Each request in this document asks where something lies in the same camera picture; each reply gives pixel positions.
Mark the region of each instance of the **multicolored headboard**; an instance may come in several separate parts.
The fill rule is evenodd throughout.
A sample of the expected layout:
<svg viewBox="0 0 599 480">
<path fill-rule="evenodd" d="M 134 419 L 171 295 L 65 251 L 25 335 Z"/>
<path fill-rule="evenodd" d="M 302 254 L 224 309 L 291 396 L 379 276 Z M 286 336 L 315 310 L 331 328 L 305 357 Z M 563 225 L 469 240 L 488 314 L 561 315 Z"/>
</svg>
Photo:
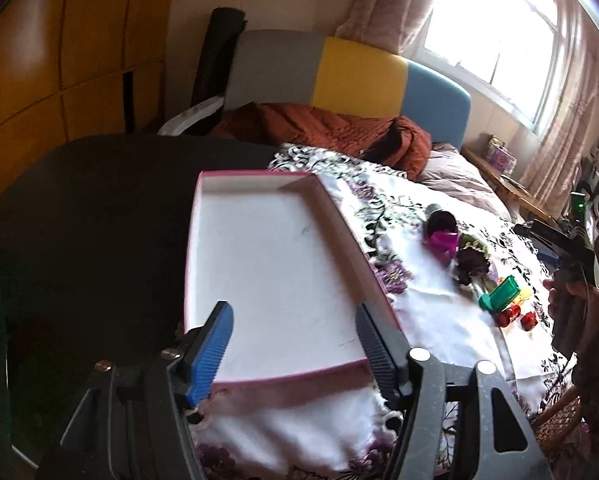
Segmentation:
<svg viewBox="0 0 599 480">
<path fill-rule="evenodd" d="M 301 103 L 362 117 L 405 115 L 461 147 L 470 94 L 447 77 L 383 50 L 294 30 L 243 32 L 224 109 Z"/>
</svg>

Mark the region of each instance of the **floral tablecloth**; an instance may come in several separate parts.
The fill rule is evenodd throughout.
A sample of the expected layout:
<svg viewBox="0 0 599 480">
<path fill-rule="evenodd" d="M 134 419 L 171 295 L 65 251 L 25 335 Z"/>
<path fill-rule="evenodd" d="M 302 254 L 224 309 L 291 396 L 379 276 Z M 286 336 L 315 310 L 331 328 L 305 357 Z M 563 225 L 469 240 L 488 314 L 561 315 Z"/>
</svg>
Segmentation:
<svg viewBox="0 0 599 480">
<path fill-rule="evenodd" d="M 496 215 L 415 184 L 405 174 L 322 148 L 285 144 L 271 170 L 320 176 L 387 291 L 412 346 L 446 363 L 496 364 L 522 409 L 532 416 L 570 386 L 575 365 L 551 347 L 547 270 L 532 244 Z M 499 276 L 514 275 L 532 289 L 522 313 L 535 312 L 531 331 L 519 322 L 498 328 L 477 306 L 470 288 L 457 286 L 448 264 L 423 245 L 424 210 L 438 203 L 462 232 L 489 247 Z M 209 478 L 370 478 L 387 463 L 401 414 L 385 407 L 363 369 L 215 392 L 192 426 Z M 449 468 L 457 405 L 447 404 L 438 472 Z"/>
</svg>

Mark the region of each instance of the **rust-colored jacket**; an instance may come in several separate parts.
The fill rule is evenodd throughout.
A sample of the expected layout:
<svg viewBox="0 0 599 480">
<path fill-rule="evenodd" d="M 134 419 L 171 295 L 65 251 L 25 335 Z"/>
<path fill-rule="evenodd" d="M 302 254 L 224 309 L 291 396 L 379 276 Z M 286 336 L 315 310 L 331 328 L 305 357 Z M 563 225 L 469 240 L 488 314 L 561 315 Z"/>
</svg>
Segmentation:
<svg viewBox="0 0 599 480">
<path fill-rule="evenodd" d="M 218 124 L 212 135 L 279 146 L 293 142 L 406 171 L 414 180 L 431 153 L 431 136 L 404 116 L 363 118 L 290 103 L 249 103 Z"/>
</svg>

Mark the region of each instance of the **pink curtain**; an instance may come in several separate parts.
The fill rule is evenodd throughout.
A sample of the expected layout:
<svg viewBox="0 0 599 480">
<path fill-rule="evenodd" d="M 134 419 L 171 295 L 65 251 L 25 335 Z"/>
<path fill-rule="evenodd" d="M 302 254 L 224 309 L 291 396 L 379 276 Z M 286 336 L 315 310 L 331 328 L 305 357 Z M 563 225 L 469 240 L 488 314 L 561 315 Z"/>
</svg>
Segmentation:
<svg viewBox="0 0 599 480">
<path fill-rule="evenodd" d="M 587 31 L 592 24 L 582 7 L 575 7 L 563 90 L 537 155 L 521 178 L 552 216 L 566 205 L 579 161 L 588 152 L 587 128 L 599 92 L 595 45 Z"/>
<path fill-rule="evenodd" d="M 335 35 L 400 54 L 433 9 L 433 0 L 355 0 L 351 15 Z"/>
</svg>

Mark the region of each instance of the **blue headboard panel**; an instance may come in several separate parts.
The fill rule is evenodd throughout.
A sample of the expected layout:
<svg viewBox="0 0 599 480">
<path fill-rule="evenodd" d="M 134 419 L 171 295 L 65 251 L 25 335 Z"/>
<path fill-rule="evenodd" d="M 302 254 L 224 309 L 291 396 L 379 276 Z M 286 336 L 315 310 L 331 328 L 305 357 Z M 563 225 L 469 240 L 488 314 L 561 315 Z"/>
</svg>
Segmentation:
<svg viewBox="0 0 599 480">
<path fill-rule="evenodd" d="M 433 142 L 462 146 L 470 112 L 470 94 L 457 83 L 408 60 L 401 114 L 429 132 Z"/>
</svg>

